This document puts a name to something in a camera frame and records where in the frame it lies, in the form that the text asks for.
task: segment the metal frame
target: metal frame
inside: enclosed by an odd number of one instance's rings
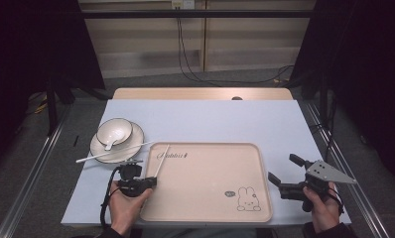
[[[320,124],[320,112],[318,108],[315,106],[314,103],[309,103],[307,105],[312,119],[315,123]],[[326,146],[330,145],[329,152],[336,163],[337,168],[347,174],[348,176],[356,179],[354,173],[352,172],[349,164],[347,163],[343,153],[340,151],[339,146],[337,145],[334,139],[330,139],[330,131],[326,130],[324,127],[320,129],[322,138],[324,139]],[[354,197],[355,202],[357,203],[362,215],[364,216],[365,221],[367,222],[368,226],[371,229],[375,238],[388,238],[390,237],[387,233],[377,211],[374,209],[373,205],[371,204],[370,200],[367,198],[367,195],[362,190],[361,186],[357,184],[349,184],[348,189],[351,192],[352,196]]]
[[[120,18],[311,18],[333,17],[333,13],[315,13],[312,10],[83,10],[77,12],[41,13],[84,19]]]
[[[59,139],[61,131],[63,129],[63,124],[68,116],[71,106],[67,106],[62,113],[62,120],[57,125],[55,132],[46,139],[42,151],[37,156],[37,160],[34,163],[33,168],[30,171],[27,179],[25,180],[21,190],[18,193],[15,201],[10,207],[8,213],[6,214],[2,224],[0,225],[0,238],[10,238],[13,236],[16,227],[27,207],[31,195],[37,185],[37,182],[41,176],[44,167],[53,151],[53,147]]]

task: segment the saucer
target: saucer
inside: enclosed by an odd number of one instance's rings
[[[132,148],[129,150],[124,150],[126,148],[144,143],[145,136],[144,136],[144,132],[142,131],[142,128],[134,122],[130,122],[130,123],[132,125],[131,136],[127,140],[125,140],[123,143],[114,145],[110,151],[105,151],[105,145],[101,144],[98,141],[97,134],[95,134],[92,137],[92,140],[90,143],[90,151],[93,156],[110,153],[109,155],[96,158],[96,160],[103,162],[103,163],[110,163],[110,164],[120,163],[120,162],[129,160],[130,158],[132,158],[139,152],[141,147],[135,147],[135,148]]]
[[[98,141],[104,145],[112,143],[113,146],[123,143],[132,134],[132,123],[123,118],[114,118],[104,122],[96,133]],[[114,141],[117,136],[122,136],[121,139]]]

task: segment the white spoon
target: white spoon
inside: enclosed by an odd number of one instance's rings
[[[108,139],[107,146],[105,147],[104,150],[105,151],[111,150],[111,147],[113,146],[113,144],[116,141],[123,139],[124,135],[125,135],[124,131],[121,131],[121,130],[115,131],[114,134],[112,136],[110,136],[110,139]]]
[[[81,162],[92,160],[92,159],[95,159],[95,158],[98,158],[98,157],[114,155],[116,153],[124,152],[124,151],[130,150],[130,149],[133,149],[133,148],[136,148],[136,147],[140,147],[140,146],[144,146],[144,145],[148,145],[148,144],[151,144],[151,143],[154,143],[154,142],[146,142],[146,143],[139,144],[139,145],[136,145],[136,146],[131,146],[131,147],[128,147],[128,148],[124,148],[124,149],[121,149],[119,151],[104,153],[104,154],[101,154],[101,155],[96,155],[96,156],[91,156],[91,157],[86,157],[86,158],[83,158],[83,159],[79,159],[76,162],[77,163],[81,163]]]

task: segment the human hand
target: human hand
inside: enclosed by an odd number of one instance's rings
[[[331,189],[334,188],[333,182],[329,182],[329,187]],[[335,192],[331,189],[329,190],[329,194],[336,196]],[[336,201],[328,196],[324,200],[321,200],[317,193],[306,186],[303,188],[303,193],[313,203],[312,219],[317,234],[339,224],[339,206]]]
[[[118,189],[117,181],[111,184],[111,195],[108,202],[111,213],[111,228],[122,236],[126,236],[136,221],[143,203],[152,194],[152,189],[146,189],[137,197],[128,197]]]

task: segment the black cable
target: black cable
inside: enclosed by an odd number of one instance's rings
[[[180,65],[180,70],[182,71],[182,74],[183,74],[187,79],[189,79],[189,80],[191,80],[191,81],[195,81],[195,82],[205,82],[205,83],[208,83],[208,84],[210,84],[210,85],[220,87],[220,85],[217,85],[217,84],[215,84],[215,83],[212,83],[212,82],[209,82],[209,81],[205,81],[205,80],[200,79],[198,76],[196,76],[196,75],[192,72],[192,69],[191,69],[191,67],[190,67],[190,65],[189,65],[188,57],[186,56],[185,42],[183,41],[182,20],[181,20],[180,18],[177,19],[177,27],[178,27],[178,35],[179,35],[179,65]],[[182,51],[182,48],[183,48],[183,55],[184,55],[184,57],[185,57],[186,65],[188,66],[189,72],[190,72],[196,79],[193,79],[193,78],[188,77],[188,76],[186,75],[186,73],[183,71],[183,67],[182,67],[182,58],[181,58],[181,51]]]
[[[107,191],[105,192],[105,196],[104,196],[104,201],[101,204],[101,212],[99,214],[99,220],[101,222],[101,227],[103,230],[105,230],[109,227],[109,225],[105,223],[105,210],[107,209],[108,201],[110,200],[111,195],[114,193],[114,191],[117,190],[116,189],[110,193],[111,184],[113,183],[114,174],[116,174],[116,172],[120,171],[120,169],[121,169],[121,167],[116,167],[113,170],[113,172],[111,173],[110,180],[108,181]]]
[[[117,190],[120,190],[120,187],[117,187],[116,189],[114,189],[113,191],[111,191],[110,193],[110,197],[114,194],[114,192],[116,192]]]
[[[329,158],[329,149],[331,146],[331,141],[333,140],[333,129],[334,129],[334,114],[336,113],[336,98],[335,96],[332,97],[332,101],[330,103],[330,112],[329,112],[329,118],[327,123],[330,121],[330,127],[329,127],[329,136],[328,136],[328,144],[327,148],[325,150],[325,158],[324,161],[327,163],[328,158]]]
[[[291,66],[293,66],[293,65],[285,65],[285,66],[282,66],[282,67],[280,67],[280,68],[291,67]],[[210,81],[210,82],[262,83],[262,82],[272,81],[272,80],[278,78],[278,76],[281,75],[281,74],[284,73],[284,72],[285,72],[285,70],[282,71],[282,72],[280,72],[280,73],[277,73],[277,74],[276,74],[275,76],[273,76],[273,77],[270,77],[270,78],[268,78],[268,79],[259,80],[259,81],[242,81],[242,80],[227,80],[227,81],[225,81],[225,80],[206,80],[206,82]]]
[[[180,18],[177,19],[177,26],[178,26],[178,36],[179,36],[179,65],[180,65],[180,70],[182,71],[182,74],[189,80],[191,81],[195,81],[195,82],[205,82],[208,84],[211,84],[213,86],[217,86],[217,87],[221,87],[221,85],[215,84],[215,82],[232,82],[232,83],[261,83],[261,82],[268,82],[271,80],[276,79],[277,77],[279,77],[281,74],[283,74],[284,72],[286,72],[289,68],[293,67],[293,64],[290,65],[285,65],[282,66],[280,68],[278,68],[278,73],[271,78],[268,79],[264,79],[264,80],[260,80],[260,81],[243,81],[243,80],[203,80],[201,78],[199,78],[198,76],[196,76],[194,74],[194,72],[192,71],[190,65],[189,65],[189,61],[188,61],[188,57],[186,56],[186,48],[185,48],[185,42],[183,40],[183,27],[182,27],[182,20]],[[183,50],[183,55],[184,58],[186,60],[186,65],[189,69],[189,72],[195,77],[195,78],[190,78],[189,76],[186,75],[186,73],[183,71],[183,67],[182,67],[182,59],[181,59],[181,51]]]
[[[282,67],[278,68],[278,71],[277,71],[277,74],[278,74],[278,85],[277,85],[277,87],[279,87],[279,84],[281,83],[281,74],[284,73],[285,71],[287,71],[290,67],[294,67],[294,66],[293,65],[285,65],[285,66],[282,66]]]
[[[337,205],[339,206],[339,209],[338,209],[339,215],[343,214],[343,200],[342,200],[342,197],[340,196],[340,194],[335,189],[333,189],[333,188],[329,188],[329,189],[334,191],[334,193],[339,197],[339,199],[337,199],[336,196],[333,196],[333,195],[328,193],[328,196],[330,198],[332,198],[337,203]]]
[[[272,230],[272,233],[275,235],[275,238],[278,238],[279,236],[278,236],[278,233],[276,232],[276,230],[274,228],[272,228],[271,230]]]
[[[323,123],[319,123],[319,124],[309,126],[309,129],[312,132],[312,135],[315,135],[318,131],[320,131],[324,127],[325,127],[325,125]]]

